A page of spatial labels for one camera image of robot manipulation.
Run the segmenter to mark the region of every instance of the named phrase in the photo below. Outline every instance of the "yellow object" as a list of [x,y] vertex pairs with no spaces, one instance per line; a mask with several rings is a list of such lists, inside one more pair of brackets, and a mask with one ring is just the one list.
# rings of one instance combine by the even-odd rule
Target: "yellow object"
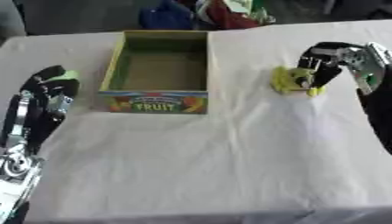
[[273,71],[270,84],[278,93],[283,95],[291,91],[306,91],[310,97],[313,97],[326,91],[326,87],[310,87],[312,81],[313,70],[311,69],[287,69],[284,66],[278,66]]

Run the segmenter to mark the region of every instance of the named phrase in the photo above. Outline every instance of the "table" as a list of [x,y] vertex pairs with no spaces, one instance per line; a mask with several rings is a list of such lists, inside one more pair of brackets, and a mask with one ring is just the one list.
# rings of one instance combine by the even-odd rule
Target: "table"
[[392,22],[272,25],[209,36],[208,115],[112,114],[96,95],[119,33],[12,38],[0,106],[34,72],[80,71],[65,122],[43,145],[29,221],[111,220],[392,204],[392,157],[345,71],[325,94],[281,96],[270,70],[319,41],[392,48]]

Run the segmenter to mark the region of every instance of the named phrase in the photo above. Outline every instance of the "robotic hand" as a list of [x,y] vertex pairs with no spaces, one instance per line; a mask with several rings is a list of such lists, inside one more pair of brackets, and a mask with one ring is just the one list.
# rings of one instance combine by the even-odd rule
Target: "robotic hand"
[[20,219],[16,216],[27,210],[44,164],[39,148],[64,121],[79,88],[77,75],[62,66],[48,67],[10,100],[0,138],[0,224]]
[[375,134],[392,154],[392,52],[382,45],[322,42],[310,47],[298,67],[313,69],[313,88],[323,87],[348,68],[358,84],[358,96]]

